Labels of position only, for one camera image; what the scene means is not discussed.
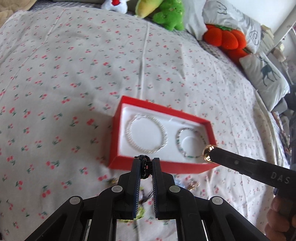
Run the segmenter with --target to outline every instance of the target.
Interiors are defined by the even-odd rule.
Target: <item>silver bracelet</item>
[[[200,157],[202,157],[202,154],[200,156],[190,156],[190,155],[187,155],[187,153],[184,151],[184,149],[180,143],[180,135],[181,135],[182,131],[185,131],[185,130],[190,130],[190,131],[194,132],[195,134],[198,134],[200,136],[200,138],[203,140],[204,144],[206,145],[206,141],[205,141],[204,137],[198,131],[194,130],[193,128],[187,127],[187,128],[183,128],[177,132],[176,144],[177,144],[179,151],[183,154],[183,156],[185,158],[200,158]]]
[[[142,119],[142,118],[147,118],[147,119],[152,120],[159,127],[159,129],[161,131],[161,135],[162,135],[161,145],[159,147],[153,149],[153,150],[146,150],[146,149],[140,147],[139,145],[137,145],[133,140],[133,137],[132,137],[132,134],[131,134],[132,124],[136,120],[139,120],[139,119]],[[150,153],[150,154],[155,153],[155,152],[159,151],[160,149],[164,148],[168,143],[168,133],[167,133],[165,127],[160,123],[160,121],[158,119],[156,119],[155,117],[149,116],[149,115],[140,115],[140,114],[135,115],[131,119],[131,121],[128,123],[127,127],[126,127],[126,138],[127,138],[128,143],[134,149],[137,149],[140,152],[145,152],[145,153]]]

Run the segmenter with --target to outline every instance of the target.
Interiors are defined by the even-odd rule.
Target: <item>white pillow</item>
[[[269,111],[290,93],[287,80],[263,52],[247,55],[239,62]]]
[[[202,36],[207,31],[207,27],[202,17],[202,9],[206,0],[183,0],[184,28],[197,40],[202,40]]]
[[[261,25],[236,9],[227,0],[207,0],[202,12],[206,24],[221,25],[244,33],[247,48],[256,53],[261,39]]]

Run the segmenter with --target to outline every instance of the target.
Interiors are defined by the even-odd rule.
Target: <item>bedsheet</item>
[[[46,9],[49,7],[95,7],[95,8],[100,8],[101,5],[100,4],[92,4],[92,3],[81,3],[81,2],[55,2],[53,3],[51,0],[37,0],[37,2],[35,3],[35,5],[32,7],[32,11],[37,11],[37,10],[42,10],[42,9]],[[133,12],[127,12],[127,14],[129,15],[133,15]],[[231,66],[234,70],[236,70],[237,72],[242,72],[242,74],[247,78],[247,76],[244,74],[244,72],[239,69],[230,59],[229,57],[224,54],[218,47],[213,46],[211,44],[206,43],[203,40],[196,40],[194,36],[192,36],[190,33],[188,33],[186,30],[183,31],[173,31],[174,34],[183,37],[184,39],[199,45],[200,47],[202,47],[205,51],[207,51],[208,53],[210,53],[211,55],[213,55],[214,57],[216,57],[218,60],[224,62],[225,64]],[[271,123],[276,131],[276,142],[277,145],[279,146],[279,149],[277,150],[279,152],[279,155],[284,157],[285,153],[284,153],[284,147],[281,143],[281,139],[280,139],[280,129],[277,126],[277,123],[274,119],[274,117],[272,116],[271,113],[269,113],[270,118],[271,118]],[[288,161],[286,158],[284,158],[284,166],[289,168],[288,165]]]
[[[127,95],[212,122],[221,148],[283,164],[262,100],[237,70],[145,20],[92,8],[17,12],[0,29],[0,231],[24,240],[70,196],[89,198],[109,170],[108,139]],[[223,197],[264,229],[272,188],[225,167],[176,175],[194,195]],[[151,192],[151,179],[141,181]],[[177,240],[174,221],[118,222],[117,240]]]

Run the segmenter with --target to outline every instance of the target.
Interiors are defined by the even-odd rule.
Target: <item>green stuffed toy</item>
[[[169,31],[183,30],[184,7],[182,0],[164,0],[159,6],[160,12],[154,14],[153,21]]]

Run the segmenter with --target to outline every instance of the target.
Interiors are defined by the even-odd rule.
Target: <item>jewelry box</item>
[[[123,96],[113,117],[109,167],[130,170],[133,158],[160,158],[168,173],[202,173],[217,166],[201,156],[216,145],[210,121]]]

